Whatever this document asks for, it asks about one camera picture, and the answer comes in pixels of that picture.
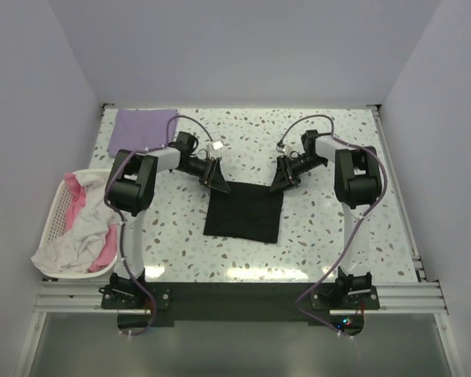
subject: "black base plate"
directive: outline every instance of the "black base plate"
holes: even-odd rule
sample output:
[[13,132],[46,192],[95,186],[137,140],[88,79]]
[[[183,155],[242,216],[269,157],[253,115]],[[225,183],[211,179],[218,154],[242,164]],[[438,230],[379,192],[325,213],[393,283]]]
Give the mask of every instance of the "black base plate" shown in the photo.
[[379,310],[380,302],[376,287],[371,287],[370,293],[346,295],[338,300],[329,299],[334,289],[334,283],[323,283],[311,293],[312,310]]
[[[308,322],[297,310],[295,300],[309,289],[309,283],[146,283],[159,310],[155,327],[172,327],[176,320],[229,321],[229,322]],[[378,309],[378,300],[363,298],[365,309]],[[318,306],[305,300],[301,306],[314,309],[315,315],[330,322],[331,309],[356,309],[360,303],[348,301],[342,306]],[[129,309],[122,302],[105,299],[102,309]],[[148,316],[144,314],[119,314],[119,326],[143,327]]]

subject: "laundry basket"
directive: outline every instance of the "laundry basket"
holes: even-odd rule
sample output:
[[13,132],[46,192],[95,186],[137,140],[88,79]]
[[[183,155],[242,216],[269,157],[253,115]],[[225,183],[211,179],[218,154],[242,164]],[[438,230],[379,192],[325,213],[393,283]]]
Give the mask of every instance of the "laundry basket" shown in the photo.
[[[77,174],[80,171],[90,172],[93,174],[101,175],[104,178],[108,178],[110,174],[109,169],[86,169],[86,170],[78,170],[74,172]],[[71,194],[68,191],[68,187],[65,185],[64,181],[62,181],[57,188],[56,196],[54,196],[53,205],[50,208],[49,216],[47,217],[46,227],[42,233],[42,238],[40,239],[39,247],[43,247],[46,244],[54,241],[57,237],[63,236],[64,229],[66,227],[65,215],[68,206],[71,203]],[[55,279],[92,279],[94,277],[98,277],[104,275],[111,269],[117,260],[117,255],[115,255],[114,260],[106,266],[104,269],[97,271],[96,273],[48,273],[46,271],[40,271],[48,276]]]

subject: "wire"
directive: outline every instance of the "wire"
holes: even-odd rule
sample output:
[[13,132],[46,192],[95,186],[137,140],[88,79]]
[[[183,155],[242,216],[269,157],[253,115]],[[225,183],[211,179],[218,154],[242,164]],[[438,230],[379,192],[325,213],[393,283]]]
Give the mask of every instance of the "wire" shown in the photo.
[[190,155],[190,156],[194,156],[194,157],[195,157],[195,156],[198,156],[198,155],[200,154],[200,152],[202,152],[202,151],[204,151],[204,152],[206,153],[206,158],[205,158],[205,159],[207,159],[208,152],[207,152],[207,150],[206,150],[206,149],[204,149],[204,148],[200,149],[200,150],[199,150],[199,151],[198,151],[196,154],[194,154],[194,155]]
[[354,317],[358,315],[358,313],[360,312],[360,308],[361,308],[361,317],[364,319],[364,301],[361,301],[360,304],[357,306],[356,312],[354,313]]
[[199,139],[196,137],[196,138],[195,138],[195,146],[194,146],[194,148],[192,149],[192,153],[195,152],[195,150],[197,149],[197,147],[199,147]]
[[117,179],[119,177],[122,176],[122,173],[124,171],[124,167],[127,165],[127,163],[134,157],[134,155],[136,155],[137,151],[132,151],[129,155],[127,155],[127,157],[122,161],[120,167],[117,169],[117,171],[115,172],[115,174],[113,175],[113,177],[110,178],[110,181],[108,182],[108,186],[107,186],[107,189],[105,190],[104,192],[104,203],[110,207],[112,210],[114,210],[120,217],[121,221],[122,221],[122,225],[121,225],[121,229],[120,229],[120,240],[119,240],[119,247],[120,247],[120,257],[122,259],[122,263],[124,265],[124,268],[126,269],[127,273],[129,274],[131,280],[133,281],[133,283],[138,287],[138,289],[140,291],[142,291],[143,293],[145,293],[145,295],[148,297],[148,299],[150,300],[150,305],[151,305],[151,309],[152,309],[152,318],[150,319],[150,321],[147,323],[147,326],[145,326],[144,328],[142,328],[141,330],[139,331],[136,331],[136,332],[130,332],[130,336],[138,336],[138,335],[141,335],[141,334],[144,334],[145,332],[148,331],[148,329],[154,324],[155,322],[155,318],[157,317],[157,303],[155,302],[155,298],[154,296],[152,295],[152,293],[150,293],[147,288],[145,288],[143,285],[141,285],[141,283],[137,280],[137,278],[133,275],[133,272],[131,271],[129,265],[127,264],[127,260],[126,260],[126,254],[124,253],[124,231],[125,231],[125,228],[126,228],[126,218],[124,218],[124,214],[122,213],[122,211],[120,209],[118,209],[117,207],[111,205],[110,201],[108,200],[108,196],[110,195],[110,190],[111,190],[111,187],[113,186],[113,184],[115,183],[115,181],[117,181]]
[[171,122],[173,122],[175,119],[178,119],[178,118],[185,118],[185,119],[188,119],[191,122],[195,123],[197,126],[201,127],[204,130],[204,132],[206,133],[206,135],[210,139],[210,141],[213,141],[213,138],[211,137],[210,133],[208,132],[206,127],[203,126],[200,123],[199,120],[193,119],[192,117],[190,117],[188,115],[178,114],[178,115],[175,115],[174,117],[170,118],[170,120],[167,121],[167,124],[166,124],[166,145],[168,145],[170,143],[170,125],[171,125]]
[[[178,119],[178,118],[185,118],[185,119],[188,119],[194,123],[196,123],[198,126],[200,126],[204,132],[206,133],[207,137],[210,139],[210,141],[213,141],[213,138],[211,137],[210,133],[208,132],[208,130],[206,129],[206,127],[204,127],[198,120],[196,119],[193,119],[191,118],[190,116],[187,116],[187,115],[175,115],[173,116],[172,118],[170,118],[168,121],[167,121],[167,124],[166,124],[166,145],[167,146],[169,143],[170,143],[170,125],[171,125],[171,122],[173,122],[175,119]],[[153,149],[149,149],[149,150],[145,150],[144,152],[153,152],[153,151],[156,151],[156,150],[160,150],[162,148],[153,148]],[[133,283],[138,287],[138,289],[140,289],[140,291],[142,291],[147,297],[148,299],[150,300],[150,305],[151,305],[151,310],[152,310],[152,318],[150,319],[150,321],[147,323],[147,325],[142,328],[141,330],[139,331],[136,331],[136,332],[130,332],[130,336],[138,336],[138,335],[141,335],[141,334],[144,334],[146,332],[148,332],[148,329],[154,324],[155,322],[155,318],[157,317],[157,304],[155,302],[155,298],[154,296],[152,295],[152,293],[150,293],[147,288],[145,288],[143,285],[141,285],[141,283],[137,280],[137,278],[133,275],[133,272],[131,271],[129,265],[127,264],[127,260],[126,260],[126,253],[124,252],[124,232],[125,232],[125,229],[126,229],[126,218],[124,217],[124,214],[121,212],[120,209],[118,209],[117,207],[115,206],[112,206],[108,197],[110,195],[110,191],[111,191],[111,187],[113,186],[113,184],[115,183],[115,181],[117,181],[117,179],[119,179],[119,177],[122,176],[122,173],[124,171],[124,168],[126,167],[127,163],[138,153],[138,152],[143,152],[143,151],[132,151],[129,155],[127,155],[127,157],[122,161],[122,163],[120,164],[119,168],[117,169],[117,171],[115,172],[115,174],[113,175],[113,177],[110,178],[109,182],[108,182],[108,186],[104,192],[104,203],[110,207],[112,210],[114,210],[120,217],[121,221],[122,221],[122,225],[121,225],[121,229],[120,229],[120,240],[119,240],[119,247],[120,247],[120,256],[121,256],[121,259],[122,259],[122,264],[124,265],[124,268],[126,269],[128,275],[130,276],[130,279],[133,281]]]
[[[299,305],[301,303],[301,301],[304,300],[304,298],[306,298],[308,295],[310,295],[315,289],[318,288],[319,285],[321,285],[322,282],[325,281],[326,278],[328,278],[328,276],[333,272],[335,271],[335,269],[340,265],[342,259],[345,257],[345,255],[347,254],[347,250],[349,249],[349,247],[351,246],[351,243],[352,241],[354,240],[354,237],[355,235],[357,234],[358,230],[360,229],[360,226],[361,224],[363,224],[363,221],[365,220],[365,218],[368,216],[368,214],[382,201],[382,199],[384,198],[385,196],[385,193],[387,192],[387,185],[388,185],[388,182],[389,182],[389,179],[388,179],[388,174],[387,174],[387,170],[385,169],[384,167],[384,164],[382,163],[382,161],[377,157],[377,155],[372,152],[370,149],[368,148],[365,148],[363,147],[362,145],[356,145],[356,144],[350,144],[348,143],[347,141],[343,141],[342,139],[340,139],[339,137],[336,137],[335,136],[335,124],[334,124],[334,120],[328,116],[328,115],[323,115],[323,114],[315,114],[315,115],[308,115],[308,116],[305,116],[303,118],[300,118],[299,120],[297,120],[296,122],[294,122],[290,127],[288,127],[288,129],[284,132],[284,135],[283,137],[281,137],[281,140],[279,140],[278,142],[278,145],[283,145],[283,141],[284,141],[284,138],[287,136],[287,134],[291,131],[291,129],[293,127],[295,127],[297,124],[299,124],[300,122],[306,120],[306,119],[311,119],[311,118],[326,118],[330,121],[330,124],[331,124],[331,131],[330,131],[330,135],[331,137],[333,138],[333,140],[335,140],[337,143],[341,144],[341,145],[344,145],[346,147],[349,147],[349,148],[356,148],[356,149],[361,149],[362,151],[365,151],[367,154],[369,154],[370,156],[372,156],[375,161],[377,162],[381,172],[382,172],[382,176],[383,176],[383,181],[384,181],[384,185],[383,185],[383,188],[382,188],[382,192],[381,192],[381,195],[377,198],[377,200],[375,200],[375,202],[370,205],[368,207],[368,209],[366,211],[364,211],[361,215],[361,218],[359,219],[359,221],[356,223],[356,225],[354,225],[354,229],[352,230],[352,233],[351,233],[351,236],[349,237],[349,239],[347,240],[347,242],[345,243],[345,246],[344,246],[344,250],[341,252],[341,254],[338,256],[338,259],[335,261],[335,263],[330,267],[330,269],[316,282],[314,283],[311,287],[309,287],[309,289],[307,289],[304,293],[302,293],[298,298],[297,300],[295,301],[295,305],[297,306],[297,309],[305,314],[306,316],[312,318],[313,320],[316,320],[318,322],[320,322],[321,324],[323,324],[324,326],[326,326],[327,328],[335,331],[338,333],[338,336],[342,335],[342,336],[346,336],[346,337],[349,337],[352,342],[354,343],[354,346],[356,347],[356,353],[357,353],[357,363],[356,363],[356,368],[355,368],[355,371],[354,371],[354,376],[358,375],[359,371],[360,371],[360,362],[361,362],[361,352],[360,352],[360,348],[358,347],[356,341],[354,340],[354,338],[351,336],[351,335],[348,335],[345,331],[342,331],[342,330],[339,330],[338,328],[335,328],[332,324],[330,324],[329,322],[325,321],[324,319],[308,312],[307,310],[301,308]],[[362,306],[362,314],[363,314],[363,318],[364,318],[364,305]]]
[[150,302],[149,300],[147,300],[145,306],[144,306],[144,315],[148,315],[148,311],[150,310],[150,316],[152,317],[152,312],[154,310],[154,306],[152,304],[152,302]]
[[333,135],[334,128],[335,128],[333,118],[331,118],[328,115],[324,115],[324,114],[307,115],[307,116],[304,116],[303,118],[300,118],[299,120],[295,121],[291,126],[289,126],[288,129],[286,131],[284,131],[283,137],[281,137],[281,139],[278,141],[277,145],[282,145],[283,144],[284,138],[286,137],[286,135],[288,135],[288,133],[291,131],[291,129],[293,129],[293,127],[298,125],[300,122],[303,122],[304,120],[311,119],[311,118],[325,118],[325,119],[328,119],[330,121],[330,124],[331,124],[331,134]]

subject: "pink cloth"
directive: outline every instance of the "pink cloth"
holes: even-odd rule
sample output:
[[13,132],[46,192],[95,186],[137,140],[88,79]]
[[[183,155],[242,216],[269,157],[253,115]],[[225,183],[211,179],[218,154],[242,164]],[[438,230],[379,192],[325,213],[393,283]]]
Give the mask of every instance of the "pink cloth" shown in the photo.
[[[73,226],[77,214],[79,214],[80,210],[86,205],[86,190],[79,184],[77,177],[73,173],[65,173],[64,183],[68,187],[68,191],[72,197],[65,214],[66,226],[64,231],[67,232]],[[117,254],[117,225],[110,225],[105,237],[103,249],[97,259],[89,267],[89,272],[95,273],[101,271],[114,260],[115,254]]]

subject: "metal frame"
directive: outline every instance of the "metal frame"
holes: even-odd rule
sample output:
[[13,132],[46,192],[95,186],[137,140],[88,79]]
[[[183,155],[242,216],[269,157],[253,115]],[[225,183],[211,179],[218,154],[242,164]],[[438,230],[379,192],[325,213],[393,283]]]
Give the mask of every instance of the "metal frame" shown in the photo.
[[[381,139],[385,153],[387,167],[392,179],[392,184],[403,216],[403,222],[407,237],[412,245],[415,272],[419,283],[409,284],[375,284],[378,289],[380,310],[366,310],[366,314],[434,314],[436,324],[440,333],[444,352],[447,357],[451,374],[453,377],[465,377],[464,368],[458,357],[457,346],[451,334],[448,323],[447,307],[439,283],[428,283],[418,249],[415,244],[413,232],[396,175],[394,174],[393,162],[389,153],[382,122],[378,109],[369,107],[374,116],[378,134]],[[129,313],[143,314],[143,310],[108,310],[102,309],[101,294],[99,287],[108,283],[106,279],[81,280],[81,281],[44,281],[38,293],[35,311],[27,331],[27,336],[21,350],[20,359],[16,367],[14,377],[28,377],[35,359],[35,354],[41,338],[42,330],[46,322],[47,313]],[[353,314],[352,310],[331,310],[331,315]]]
[[[35,309],[44,313],[135,313],[142,309],[102,309],[98,288],[106,280],[91,282],[47,281],[43,282]],[[380,310],[365,313],[447,313],[443,294],[438,283],[375,284],[378,289]],[[331,314],[354,313],[353,310],[331,310]]]
[[412,253],[414,255],[418,255],[417,244],[415,243],[414,233],[411,230],[411,225],[410,225],[410,220],[408,218],[407,208],[405,207],[405,203],[403,201],[403,195],[401,194],[400,183],[398,182],[398,178],[396,177],[396,173],[394,171],[393,159],[391,157],[391,153],[389,152],[389,147],[387,145],[387,140],[385,139],[380,114],[378,113],[378,109],[375,106],[370,106],[369,109],[371,110],[371,114],[374,117],[375,126],[377,127],[378,136],[380,137],[380,143],[382,145],[382,150],[383,150],[384,156],[385,156],[385,164],[387,165],[387,170],[389,172],[389,176],[391,177],[392,186],[394,188],[394,192],[395,192],[396,198],[398,200],[398,207],[400,208],[400,213],[403,216],[403,223],[404,223],[405,231],[407,233],[407,238],[410,240],[410,243],[411,243]]
[[46,312],[35,310],[24,340],[23,348],[17,361],[14,377],[28,377],[37,353],[38,342],[46,322]]
[[452,334],[450,322],[447,314],[435,314],[436,326],[440,333],[441,343],[447,357],[448,367],[453,377],[466,377],[466,370],[462,365],[458,353],[457,343]]

